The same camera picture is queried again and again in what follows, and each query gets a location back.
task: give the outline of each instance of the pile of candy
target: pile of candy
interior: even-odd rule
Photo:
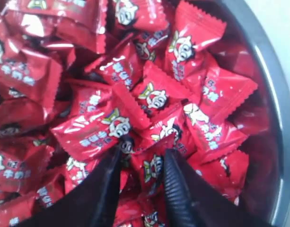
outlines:
[[[257,84],[211,54],[224,57],[225,29],[184,0],[0,1],[0,226],[53,205],[112,146],[115,227],[167,225],[166,148],[238,205],[238,147],[264,127],[243,125],[254,113],[228,120]]]

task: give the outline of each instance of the bowl rim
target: bowl rim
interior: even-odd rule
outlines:
[[[227,12],[239,28],[264,77],[269,99],[274,107],[282,157],[279,159],[279,188],[269,222],[283,227],[290,209],[290,92],[287,80],[269,38],[247,3],[244,0],[213,1]]]

